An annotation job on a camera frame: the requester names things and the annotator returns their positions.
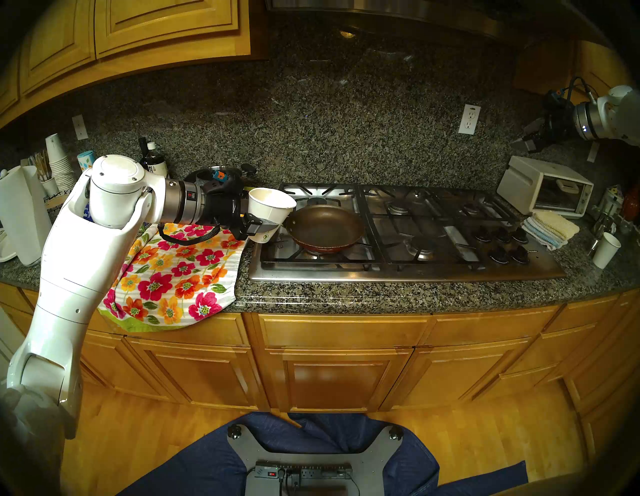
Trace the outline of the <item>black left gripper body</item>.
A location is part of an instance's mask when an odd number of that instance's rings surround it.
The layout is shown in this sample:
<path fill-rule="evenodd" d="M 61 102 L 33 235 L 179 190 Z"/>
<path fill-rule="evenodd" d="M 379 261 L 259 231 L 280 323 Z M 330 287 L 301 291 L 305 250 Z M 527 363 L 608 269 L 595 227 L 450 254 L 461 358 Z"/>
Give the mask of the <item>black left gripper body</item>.
<path fill-rule="evenodd" d="M 210 180 L 201 187 L 204 204 L 200 225 L 227 229 L 239 241 L 246 241 L 248 234 L 241 219 L 241 200 L 247 196 L 241 177 L 229 177 L 225 182 Z"/>

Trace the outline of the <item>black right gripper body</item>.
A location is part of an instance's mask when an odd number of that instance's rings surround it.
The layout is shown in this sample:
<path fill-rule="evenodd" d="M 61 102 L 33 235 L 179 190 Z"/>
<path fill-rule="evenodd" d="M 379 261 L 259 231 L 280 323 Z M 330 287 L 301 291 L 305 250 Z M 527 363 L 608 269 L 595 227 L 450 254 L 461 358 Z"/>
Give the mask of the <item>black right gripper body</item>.
<path fill-rule="evenodd" d="M 559 90 L 549 90 L 543 97 L 545 111 L 544 143 L 560 143 L 575 138 L 574 104 Z"/>

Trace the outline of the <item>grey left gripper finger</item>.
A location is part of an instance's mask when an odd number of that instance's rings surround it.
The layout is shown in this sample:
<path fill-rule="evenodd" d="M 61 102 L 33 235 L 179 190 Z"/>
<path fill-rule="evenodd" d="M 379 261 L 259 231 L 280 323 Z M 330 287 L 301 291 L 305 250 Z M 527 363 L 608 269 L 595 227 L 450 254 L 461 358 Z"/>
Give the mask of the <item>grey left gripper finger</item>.
<path fill-rule="evenodd" d="M 268 219 L 257 217 L 251 213 L 244 215 L 244 233 L 247 237 L 262 235 L 280 227 L 280 223 L 274 223 Z"/>

